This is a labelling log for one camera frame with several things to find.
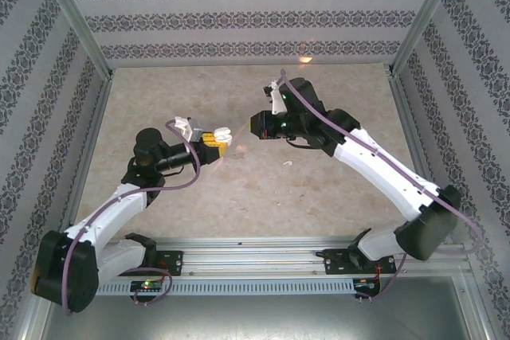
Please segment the rounded square white charging case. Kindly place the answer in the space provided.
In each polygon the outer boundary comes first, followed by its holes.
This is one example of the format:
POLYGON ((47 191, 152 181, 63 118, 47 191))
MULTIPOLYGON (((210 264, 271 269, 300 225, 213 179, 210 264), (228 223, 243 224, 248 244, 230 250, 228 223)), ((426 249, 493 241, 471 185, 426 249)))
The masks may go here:
POLYGON ((214 141, 216 143, 225 144, 228 147, 231 145, 233 141, 233 136, 231 135, 231 130, 228 127, 218 127, 213 132, 214 141))

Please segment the grey metal sheet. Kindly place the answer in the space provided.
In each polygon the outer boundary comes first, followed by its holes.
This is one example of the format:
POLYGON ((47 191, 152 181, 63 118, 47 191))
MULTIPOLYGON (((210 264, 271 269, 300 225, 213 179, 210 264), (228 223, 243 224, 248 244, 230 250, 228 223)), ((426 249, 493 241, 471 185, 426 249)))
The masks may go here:
POLYGON ((171 296, 137 307, 101 296, 53 308, 42 340, 486 340, 469 292, 449 277, 398 279, 373 303, 349 295, 171 296))

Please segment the aluminium table side rail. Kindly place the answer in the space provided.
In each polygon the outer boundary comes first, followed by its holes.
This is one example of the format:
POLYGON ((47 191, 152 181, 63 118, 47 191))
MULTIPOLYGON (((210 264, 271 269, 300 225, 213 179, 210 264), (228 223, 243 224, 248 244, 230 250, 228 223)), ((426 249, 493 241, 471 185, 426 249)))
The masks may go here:
POLYGON ((76 173, 73 176, 71 188, 67 201, 64 205, 63 214, 57 230, 59 232, 67 229, 75 220, 78 214, 80 200, 82 198, 88 171, 92 162, 93 152, 100 132, 100 126, 108 103, 109 93, 112 87, 113 76, 107 78, 97 95, 91 119, 89 120, 86 140, 83 143, 80 158, 77 163, 76 173))
POLYGON ((409 104, 405 97, 405 92, 402 89, 402 85, 399 78, 394 76, 387 77, 390 90, 394 97, 395 106, 400 118, 402 129, 406 137, 407 146, 410 151, 410 157, 414 165, 414 172, 427 179, 433 181, 433 175, 430 172, 430 168, 426 162, 425 152, 422 148, 421 141, 419 139, 418 130, 414 123, 409 104))

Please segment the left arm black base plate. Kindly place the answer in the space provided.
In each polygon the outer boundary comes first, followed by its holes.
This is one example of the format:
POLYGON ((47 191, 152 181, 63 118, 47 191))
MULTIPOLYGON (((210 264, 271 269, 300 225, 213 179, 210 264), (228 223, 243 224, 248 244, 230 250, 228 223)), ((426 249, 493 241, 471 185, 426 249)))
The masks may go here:
POLYGON ((149 276, 162 277, 162 270, 167 270, 172 276, 180 276, 183 265, 182 251, 157 251, 154 256, 144 255, 142 263, 137 268, 156 268, 157 271, 124 271, 118 273, 117 276, 149 276))

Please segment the aluminium mounting rail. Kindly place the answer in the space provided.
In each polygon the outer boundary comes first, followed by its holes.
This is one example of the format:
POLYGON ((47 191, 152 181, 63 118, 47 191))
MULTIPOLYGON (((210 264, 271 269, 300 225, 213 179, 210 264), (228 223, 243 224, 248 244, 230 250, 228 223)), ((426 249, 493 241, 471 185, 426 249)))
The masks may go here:
MULTIPOLYGON (((351 239, 330 237, 155 238, 158 249, 182 251, 176 279, 332 278, 316 252, 346 248, 351 239)), ((407 257, 398 276, 459 276, 471 274, 465 255, 435 252, 427 261, 407 257)))

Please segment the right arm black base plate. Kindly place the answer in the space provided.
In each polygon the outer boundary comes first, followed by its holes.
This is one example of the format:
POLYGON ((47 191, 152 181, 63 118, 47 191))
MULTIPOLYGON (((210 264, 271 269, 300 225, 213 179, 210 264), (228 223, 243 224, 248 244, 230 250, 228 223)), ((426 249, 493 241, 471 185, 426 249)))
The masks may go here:
POLYGON ((377 271, 394 274, 397 268, 391 256, 373 261, 357 253, 351 254, 346 248, 326 248, 316 255, 324 259, 327 275, 375 275, 377 271))

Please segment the aluminium frame post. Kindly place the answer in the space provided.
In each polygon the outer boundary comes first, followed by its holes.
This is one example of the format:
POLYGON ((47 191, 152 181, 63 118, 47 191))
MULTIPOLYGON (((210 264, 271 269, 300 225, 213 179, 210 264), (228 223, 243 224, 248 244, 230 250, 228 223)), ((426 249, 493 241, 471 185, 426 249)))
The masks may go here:
POLYGON ((100 45, 94 38, 84 15, 81 13, 75 0, 57 0, 61 10, 65 14, 69 24, 72 26, 87 54, 92 59, 95 67, 104 79, 110 80, 112 68, 103 54, 100 45))
POLYGON ((391 64, 386 66, 386 74, 389 77, 395 77, 402 71, 404 64, 413 52, 415 45, 418 43, 423 31, 428 26, 430 19, 433 17, 440 2, 441 0, 424 0, 414 21, 411 23, 407 35, 402 41, 394 60, 391 64))

